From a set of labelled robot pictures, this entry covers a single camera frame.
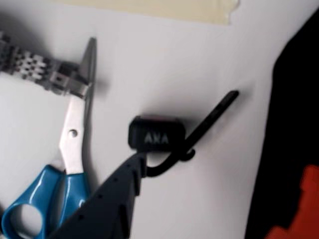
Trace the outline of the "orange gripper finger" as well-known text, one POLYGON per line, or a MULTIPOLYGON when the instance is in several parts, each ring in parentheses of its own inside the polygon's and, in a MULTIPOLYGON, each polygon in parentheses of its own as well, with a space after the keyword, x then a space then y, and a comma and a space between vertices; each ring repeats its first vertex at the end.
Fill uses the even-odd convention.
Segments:
POLYGON ((319 167, 309 165, 300 182, 301 196, 298 210, 290 226, 275 226, 267 234, 269 239, 317 239, 319 237, 319 167))

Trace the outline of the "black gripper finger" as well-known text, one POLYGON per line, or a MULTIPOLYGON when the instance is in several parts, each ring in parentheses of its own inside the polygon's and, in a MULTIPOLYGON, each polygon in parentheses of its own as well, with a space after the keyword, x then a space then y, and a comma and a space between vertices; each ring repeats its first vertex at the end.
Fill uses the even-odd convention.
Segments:
POLYGON ((135 198, 146 174, 146 154, 133 154, 50 238, 128 239, 135 198))

